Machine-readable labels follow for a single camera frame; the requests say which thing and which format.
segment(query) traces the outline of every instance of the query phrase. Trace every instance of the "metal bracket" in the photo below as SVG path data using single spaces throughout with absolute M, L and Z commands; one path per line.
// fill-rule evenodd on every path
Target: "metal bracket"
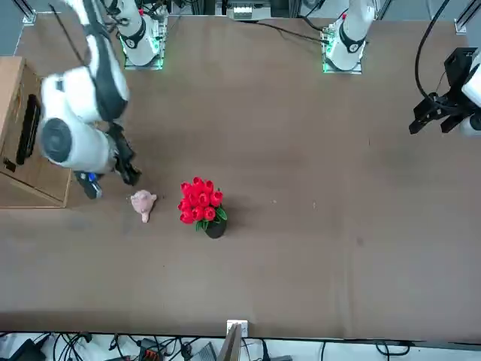
M 458 27 L 458 20 L 454 19 L 454 29 L 456 29 L 456 35 L 466 35 L 466 25 Z
M 246 320 L 227 320 L 227 334 L 234 325 L 240 325 L 241 336 L 243 338 L 249 335 L 249 322 Z
M 27 16 L 23 17 L 22 23 L 24 26 L 33 26 L 35 25 L 36 19 L 37 19 L 37 11 L 33 10 L 32 15 L 30 15 L 29 17 Z

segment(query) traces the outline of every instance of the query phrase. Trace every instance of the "floor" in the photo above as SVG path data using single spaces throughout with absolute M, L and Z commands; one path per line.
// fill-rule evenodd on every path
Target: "floor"
M 40 333 L 24 333 L 8 335 L 0 341 L 0 357 L 9 357 L 12 353 L 27 339 L 35 340 L 41 337 Z M 48 341 L 42 348 L 43 353 L 47 356 L 47 361 L 53 360 L 53 343 L 56 335 L 51 335 Z M 135 340 L 141 340 L 143 337 L 153 341 L 152 336 L 134 335 Z M 86 361 L 95 360 L 109 360 L 119 357 L 117 349 L 109 351 L 110 342 L 113 335 L 94 335 L 90 343 L 82 341 L 76 347 L 79 355 Z M 193 338 L 185 337 L 183 342 L 189 342 Z M 159 343 L 168 338 L 159 336 L 157 338 Z M 211 343 L 214 352 L 218 355 L 223 339 L 221 338 L 200 338 L 192 343 L 192 355 L 196 355 L 206 344 Z M 240 350 L 240 361 L 253 361 L 262 358 L 262 343 L 258 339 L 245 339 L 246 346 L 249 353 L 247 353 L 245 346 Z M 62 352 L 66 343 L 59 339 L 56 346 L 56 358 Z M 356 360 L 356 361 L 385 361 L 386 357 L 381 355 L 376 347 L 372 344 L 352 344 L 352 343 L 333 343 L 326 342 L 324 353 L 322 356 L 323 341 L 286 341 L 286 340 L 266 340 L 269 356 L 274 357 L 291 356 L 294 361 L 341 361 L 341 360 Z M 123 356 L 138 355 L 138 347 L 128 337 L 123 336 L 119 339 L 119 346 Z M 173 347 L 168 346 L 168 352 L 171 353 Z M 405 351 L 405 347 L 389 346 L 390 353 L 401 353 Z M 175 358 L 168 358 L 168 361 L 183 361 L 181 355 Z M 426 347 L 412 347 L 409 353 L 403 357 L 395 357 L 401 361 L 480 361 L 481 352 L 473 350 L 447 350 L 440 348 L 426 348 Z

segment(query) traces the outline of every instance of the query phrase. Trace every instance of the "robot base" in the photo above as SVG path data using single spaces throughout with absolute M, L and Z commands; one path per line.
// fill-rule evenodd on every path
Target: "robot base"
M 346 74 L 362 74 L 362 65 L 361 62 L 358 62 L 353 69 L 344 71 L 336 68 L 332 62 L 328 59 L 328 54 L 331 51 L 331 44 L 336 38 L 336 31 L 334 30 L 333 25 L 329 25 L 328 28 L 324 28 L 323 31 L 320 32 L 321 39 L 329 41 L 329 44 L 322 44 L 321 51 L 322 51 L 322 72 L 323 73 L 346 73 Z
M 126 45 L 123 43 L 122 39 L 120 43 L 122 44 L 123 52 L 126 56 L 126 62 L 124 64 L 125 70 L 162 70 L 164 67 L 164 56 L 165 56 L 165 42 L 167 40 L 167 22 L 168 17 L 163 17 L 163 20 L 154 20 L 156 24 L 154 29 L 154 36 L 152 37 L 152 46 L 156 49 L 157 55 L 146 65 L 135 65 L 133 64 L 127 55 Z

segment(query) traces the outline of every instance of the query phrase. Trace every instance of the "black handle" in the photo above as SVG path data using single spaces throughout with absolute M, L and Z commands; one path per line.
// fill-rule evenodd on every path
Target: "black handle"
M 27 109 L 23 117 L 22 133 L 17 148 L 18 165 L 22 165 L 25 159 L 29 158 L 33 153 L 35 138 L 37 135 L 38 123 L 40 122 L 40 105 L 34 94 L 29 95 L 27 101 Z

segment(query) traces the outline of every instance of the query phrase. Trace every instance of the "flower bouquet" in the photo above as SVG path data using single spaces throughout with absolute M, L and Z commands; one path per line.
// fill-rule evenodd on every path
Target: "flower bouquet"
M 182 212 L 180 220 L 186 224 L 195 222 L 195 230 L 203 229 L 211 238 L 224 234 L 227 227 L 227 214 L 222 207 L 223 194 L 214 190 L 210 180 L 195 177 L 192 184 L 180 185 L 183 199 L 178 206 Z

